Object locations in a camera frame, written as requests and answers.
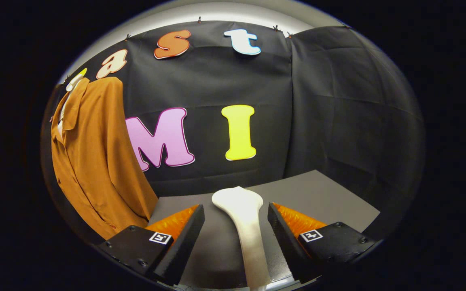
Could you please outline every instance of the foam letter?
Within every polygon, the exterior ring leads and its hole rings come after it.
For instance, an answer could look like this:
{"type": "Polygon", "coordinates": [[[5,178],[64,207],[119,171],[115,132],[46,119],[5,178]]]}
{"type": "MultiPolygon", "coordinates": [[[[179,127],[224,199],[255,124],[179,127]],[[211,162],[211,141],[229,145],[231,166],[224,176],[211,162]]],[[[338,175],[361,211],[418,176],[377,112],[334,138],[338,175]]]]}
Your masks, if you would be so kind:
{"type": "Polygon", "coordinates": [[[154,50],[156,59],[164,59],[165,57],[175,57],[182,55],[190,47],[190,43],[185,38],[190,37],[190,32],[187,30],[171,32],[163,35],[158,41],[154,50]]]}
{"type": "Polygon", "coordinates": [[[232,30],[224,33],[226,36],[231,36],[231,45],[239,53],[244,55],[257,55],[262,50],[257,46],[251,46],[250,39],[257,39],[256,35],[248,33],[247,30],[232,30]]]}
{"type": "Polygon", "coordinates": [[[136,159],[141,170],[148,170],[148,162],[141,157],[140,151],[156,167],[161,166],[163,147],[166,148],[165,164],[170,167],[192,164],[195,156],[190,154],[184,136],[183,119],[186,116],[184,108],[170,108],[159,115],[154,135],[146,129],[137,117],[127,118],[127,131],[133,145],[136,159]]]}
{"type": "Polygon", "coordinates": [[[231,105],[222,109],[222,115],[229,124],[229,150],[226,160],[244,160],[256,155],[256,149],[251,147],[249,118],[255,109],[249,105],[231,105]]]}
{"type": "Polygon", "coordinates": [[[126,55],[127,50],[123,49],[107,57],[107,59],[102,62],[102,68],[96,73],[96,79],[105,78],[109,73],[115,73],[121,70],[127,63],[125,60],[126,55]]]}

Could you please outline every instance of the pink letter m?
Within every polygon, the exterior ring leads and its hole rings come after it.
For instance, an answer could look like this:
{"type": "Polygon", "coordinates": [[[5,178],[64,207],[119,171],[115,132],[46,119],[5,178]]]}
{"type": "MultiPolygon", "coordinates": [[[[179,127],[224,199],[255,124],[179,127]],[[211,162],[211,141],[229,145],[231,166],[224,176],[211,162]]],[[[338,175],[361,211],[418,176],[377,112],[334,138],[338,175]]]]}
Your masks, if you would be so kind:
{"type": "Polygon", "coordinates": [[[140,151],[156,167],[161,166],[163,147],[166,148],[165,164],[170,167],[192,164],[195,156],[190,154],[184,136],[183,119],[186,116],[184,108],[170,108],[159,115],[154,135],[146,129],[137,117],[127,118],[127,131],[133,145],[136,159],[142,171],[148,170],[148,163],[141,157],[140,151]]]}

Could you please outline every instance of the white foam object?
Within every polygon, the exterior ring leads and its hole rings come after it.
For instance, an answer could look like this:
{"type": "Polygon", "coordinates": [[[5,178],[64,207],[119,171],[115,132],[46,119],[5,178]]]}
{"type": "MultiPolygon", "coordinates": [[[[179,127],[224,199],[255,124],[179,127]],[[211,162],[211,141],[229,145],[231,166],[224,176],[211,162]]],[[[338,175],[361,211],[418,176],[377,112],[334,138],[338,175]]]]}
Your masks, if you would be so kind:
{"type": "Polygon", "coordinates": [[[271,278],[258,219],[258,212],[264,200],[259,194],[240,186],[219,190],[211,199],[213,204],[226,212],[235,223],[250,291],[265,291],[271,278]]]}

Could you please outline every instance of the yellow letter i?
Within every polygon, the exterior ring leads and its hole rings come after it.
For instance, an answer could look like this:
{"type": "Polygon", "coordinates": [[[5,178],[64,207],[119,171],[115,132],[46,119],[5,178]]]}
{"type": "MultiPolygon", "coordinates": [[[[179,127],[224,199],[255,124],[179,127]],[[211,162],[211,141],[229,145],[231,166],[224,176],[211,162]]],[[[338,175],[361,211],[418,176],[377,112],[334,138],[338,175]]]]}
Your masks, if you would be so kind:
{"type": "Polygon", "coordinates": [[[251,147],[249,118],[255,109],[249,105],[231,105],[222,109],[222,115],[229,124],[229,150],[226,160],[245,160],[256,155],[256,149],[251,147]]]}

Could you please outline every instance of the black fabric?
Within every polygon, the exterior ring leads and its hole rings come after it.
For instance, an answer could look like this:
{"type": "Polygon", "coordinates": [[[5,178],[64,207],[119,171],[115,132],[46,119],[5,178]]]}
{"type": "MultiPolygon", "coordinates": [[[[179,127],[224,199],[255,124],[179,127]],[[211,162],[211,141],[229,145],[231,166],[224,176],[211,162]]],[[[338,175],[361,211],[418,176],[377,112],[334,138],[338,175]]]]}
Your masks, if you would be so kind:
{"type": "Polygon", "coordinates": [[[184,107],[184,133],[194,154],[192,164],[150,168],[145,177],[159,196],[209,193],[235,186],[254,186],[283,177],[290,136],[292,82],[290,48],[281,32],[248,23],[203,21],[157,28],[106,48],[80,66],[90,81],[109,55],[127,49],[127,64],[109,76],[124,85],[125,117],[138,117],[154,134],[159,115],[173,107],[184,107]],[[259,55],[233,50],[225,31],[245,29],[257,35],[253,46],[259,55]],[[165,34],[189,30],[190,48],[177,57],[155,59],[157,41],[165,34]],[[228,121],[222,108],[250,105],[251,145],[256,155],[248,160],[229,161],[228,121]]]}
{"type": "Polygon", "coordinates": [[[157,28],[106,48],[80,66],[85,77],[109,55],[127,49],[127,64],[109,76],[124,84],[126,118],[153,133],[161,111],[184,107],[192,164],[145,171],[159,196],[211,193],[255,186],[314,169],[355,193],[381,214],[366,229],[375,240],[403,217],[424,165],[425,132],[416,97],[399,68],[372,42],[338,26],[285,38],[255,24],[204,21],[157,28]],[[257,35],[259,55],[236,52],[224,32],[257,35]],[[155,59],[157,41],[187,29],[190,48],[155,59]],[[228,121],[220,111],[245,104],[256,156],[228,161],[228,121]]]}
{"type": "Polygon", "coordinates": [[[416,97],[392,61],[359,33],[292,35],[292,130],[284,177],[317,169],[381,211],[384,238],[418,188],[425,132],[416,97]]]}

